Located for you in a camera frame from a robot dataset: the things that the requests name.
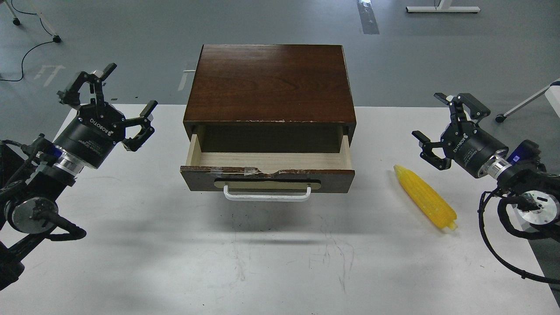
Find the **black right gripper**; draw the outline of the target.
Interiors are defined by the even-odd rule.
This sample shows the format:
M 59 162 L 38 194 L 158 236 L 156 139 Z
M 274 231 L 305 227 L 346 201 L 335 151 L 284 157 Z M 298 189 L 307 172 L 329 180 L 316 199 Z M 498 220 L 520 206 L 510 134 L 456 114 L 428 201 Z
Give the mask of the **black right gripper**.
M 505 157 L 509 151 L 504 143 L 476 127 L 491 114 L 490 109 L 470 93 L 446 96 L 436 92 L 434 97 L 449 107 L 451 124 L 439 142 L 432 142 L 421 131 L 412 132 L 422 149 L 420 157 L 438 170 L 449 169 L 453 160 L 472 177 L 484 177 L 492 157 Z M 443 148 L 445 158 L 433 152 L 436 148 Z

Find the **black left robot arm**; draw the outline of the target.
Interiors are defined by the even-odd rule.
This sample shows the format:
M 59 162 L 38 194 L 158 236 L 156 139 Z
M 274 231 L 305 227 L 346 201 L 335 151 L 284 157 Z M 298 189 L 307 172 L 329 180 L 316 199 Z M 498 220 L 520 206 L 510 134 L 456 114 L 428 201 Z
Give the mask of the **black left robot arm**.
M 22 260 L 42 241 L 86 237 L 84 229 L 60 216 L 56 203 L 83 168 L 99 168 L 119 142 L 137 151 L 154 133 L 155 100 L 131 119 L 105 101 L 103 83 L 114 69 L 110 63 L 100 74 L 80 72 L 57 93 L 77 114 L 54 141 L 44 134 L 30 145 L 1 141 L 1 224 L 25 234 L 11 247 L 1 245 L 1 289 L 18 281 Z

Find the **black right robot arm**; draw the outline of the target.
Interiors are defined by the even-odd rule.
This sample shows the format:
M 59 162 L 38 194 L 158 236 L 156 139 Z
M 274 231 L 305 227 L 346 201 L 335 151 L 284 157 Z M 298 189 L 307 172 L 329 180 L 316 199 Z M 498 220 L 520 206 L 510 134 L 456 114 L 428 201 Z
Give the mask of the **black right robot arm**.
M 498 217 L 510 235 L 528 241 L 559 241 L 559 176 L 546 171 L 538 144 L 524 140 L 509 154 L 506 145 L 479 126 L 490 110 L 472 94 L 446 96 L 436 92 L 434 97 L 448 106 L 450 123 L 438 142 L 421 131 L 412 132 L 422 149 L 420 157 L 438 170 L 457 163 L 474 178 L 494 178 L 496 188 L 482 193 L 477 211 L 486 247 L 504 267 L 523 279 L 558 284 L 558 279 L 529 273 L 502 259 L 485 232 L 486 205 L 497 197 Z

